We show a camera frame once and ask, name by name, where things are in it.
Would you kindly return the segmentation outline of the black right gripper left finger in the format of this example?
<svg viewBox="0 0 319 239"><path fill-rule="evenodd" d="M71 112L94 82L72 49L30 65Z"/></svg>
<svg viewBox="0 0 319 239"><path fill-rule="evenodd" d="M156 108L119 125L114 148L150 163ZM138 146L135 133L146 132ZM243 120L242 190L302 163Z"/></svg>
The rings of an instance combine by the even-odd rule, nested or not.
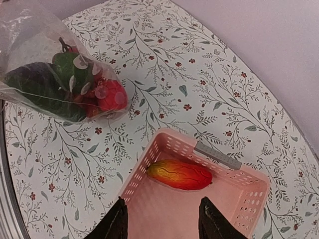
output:
<svg viewBox="0 0 319 239"><path fill-rule="evenodd" d="M127 239L128 208L121 197L84 239Z"/></svg>

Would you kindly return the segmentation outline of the green toy cucumber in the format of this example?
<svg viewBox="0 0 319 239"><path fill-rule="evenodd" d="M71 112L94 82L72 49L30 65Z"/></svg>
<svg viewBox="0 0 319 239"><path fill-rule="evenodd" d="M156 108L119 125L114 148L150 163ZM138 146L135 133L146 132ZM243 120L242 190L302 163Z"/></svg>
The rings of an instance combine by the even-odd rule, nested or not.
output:
<svg viewBox="0 0 319 239"><path fill-rule="evenodd" d="M32 108L40 113L69 122L81 122L86 118L85 110L75 103L27 93L23 93L23 96L34 105Z"/></svg>

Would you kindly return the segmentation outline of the orange red toy mango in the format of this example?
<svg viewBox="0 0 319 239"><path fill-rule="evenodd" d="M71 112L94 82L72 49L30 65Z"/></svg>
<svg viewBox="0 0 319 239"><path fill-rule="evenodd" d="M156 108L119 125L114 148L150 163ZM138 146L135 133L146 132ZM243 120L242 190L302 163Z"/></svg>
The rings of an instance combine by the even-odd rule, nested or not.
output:
<svg viewBox="0 0 319 239"><path fill-rule="evenodd" d="M201 190L212 183L212 174L205 167L166 159L147 168L147 175L167 186L186 191Z"/></svg>

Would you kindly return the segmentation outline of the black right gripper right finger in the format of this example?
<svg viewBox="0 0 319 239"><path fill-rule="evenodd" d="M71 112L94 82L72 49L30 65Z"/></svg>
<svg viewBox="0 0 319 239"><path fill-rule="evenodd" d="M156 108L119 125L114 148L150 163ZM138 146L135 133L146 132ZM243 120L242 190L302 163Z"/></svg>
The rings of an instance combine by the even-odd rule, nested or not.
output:
<svg viewBox="0 0 319 239"><path fill-rule="evenodd" d="M200 202L198 232L200 239L246 239L208 197L203 197Z"/></svg>

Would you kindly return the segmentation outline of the red toy fruit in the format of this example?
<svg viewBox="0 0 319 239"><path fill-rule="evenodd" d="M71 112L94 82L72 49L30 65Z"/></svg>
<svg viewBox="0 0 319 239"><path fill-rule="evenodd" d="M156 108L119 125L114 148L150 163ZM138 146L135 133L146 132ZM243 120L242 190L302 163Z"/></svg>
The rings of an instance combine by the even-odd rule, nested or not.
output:
<svg viewBox="0 0 319 239"><path fill-rule="evenodd" d="M95 89L99 108L104 111L120 111L128 104L125 88L117 80L101 79Z"/></svg>

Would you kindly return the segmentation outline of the purple toy eggplant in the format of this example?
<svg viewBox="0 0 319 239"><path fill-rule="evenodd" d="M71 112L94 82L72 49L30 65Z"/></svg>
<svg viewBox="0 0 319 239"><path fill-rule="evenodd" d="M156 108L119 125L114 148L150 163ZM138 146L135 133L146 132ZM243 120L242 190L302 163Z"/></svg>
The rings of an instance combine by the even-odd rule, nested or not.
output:
<svg viewBox="0 0 319 239"><path fill-rule="evenodd" d="M45 108L65 100L66 93L55 76L53 64L35 62L6 73L4 83L17 89L36 106Z"/></svg>

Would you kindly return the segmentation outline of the clear zip top bag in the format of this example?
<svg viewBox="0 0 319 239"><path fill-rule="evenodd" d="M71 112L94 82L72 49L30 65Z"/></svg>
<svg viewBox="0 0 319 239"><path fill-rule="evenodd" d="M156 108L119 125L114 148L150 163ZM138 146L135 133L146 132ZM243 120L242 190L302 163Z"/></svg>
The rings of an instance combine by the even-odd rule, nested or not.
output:
<svg viewBox="0 0 319 239"><path fill-rule="evenodd" d="M73 123L118 116L129 103L112 67L36 0L0 3L0 97Z"/></svg>

